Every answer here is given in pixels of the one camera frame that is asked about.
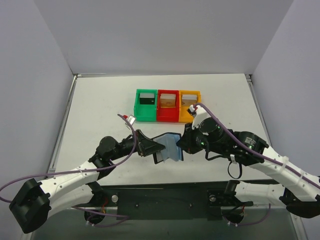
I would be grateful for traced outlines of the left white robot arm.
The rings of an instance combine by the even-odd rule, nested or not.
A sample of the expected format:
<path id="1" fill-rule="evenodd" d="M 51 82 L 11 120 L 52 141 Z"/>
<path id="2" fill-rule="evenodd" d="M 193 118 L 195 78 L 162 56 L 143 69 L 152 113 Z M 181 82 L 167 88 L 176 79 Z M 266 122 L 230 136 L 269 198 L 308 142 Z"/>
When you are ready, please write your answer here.
<path id="1" fill-rule="evenodd" d="M 115 168 L 113 160 L 129 157 L 135 152 L 145 157 L 164 149 L 163 144 L 146 137 L 140 130 L 134 131 L 132 136 L 122 142 L 106 136 L 99 142 L 95 154 L 70 173 L 39 182 L 33 178 L 26 181 L 10 203 L 9 209 L 22 231 L 25 234 L 31 233 L 48 219 L 54 201 L 78 187 L 107 176 Z"/>

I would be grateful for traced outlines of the black leather card holder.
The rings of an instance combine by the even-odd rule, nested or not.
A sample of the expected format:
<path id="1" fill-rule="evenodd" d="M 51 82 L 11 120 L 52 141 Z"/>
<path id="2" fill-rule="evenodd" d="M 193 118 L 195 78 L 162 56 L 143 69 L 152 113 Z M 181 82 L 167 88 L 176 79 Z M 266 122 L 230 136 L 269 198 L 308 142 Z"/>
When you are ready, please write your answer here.
<path id="1" fill-rule="evenodd" d="M 165 146 L 165 149 L 153 154 L 154 163 L 159 164 L 166 160 L 173 160 L 175 162 L 184 161 L 183 151 L 177 146 L 177 142 L 181 137 L 182 135 L 180 133 L 166 132 L 152 138 L 156 143 Z"/>

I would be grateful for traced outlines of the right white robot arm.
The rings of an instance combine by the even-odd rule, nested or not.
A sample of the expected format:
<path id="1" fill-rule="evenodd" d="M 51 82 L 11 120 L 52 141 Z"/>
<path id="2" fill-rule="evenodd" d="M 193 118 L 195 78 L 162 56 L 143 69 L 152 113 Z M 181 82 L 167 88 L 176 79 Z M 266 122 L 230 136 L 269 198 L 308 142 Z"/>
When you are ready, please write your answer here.
<path id="1" fill-rule="evenodd" d="M 256 184 L 233 177 L 217 196 L 223 206 L 270 204 L 306 219 L 320 214 L 320 178 L 298 168 L 251 132 L 223 129 L 207 118 L 195 128 L 187 123 L 177 146 L 191 155 L 204 150 L 207 161 L 228 159 L 230 164 L 250 167 L 276 182 Z"/>

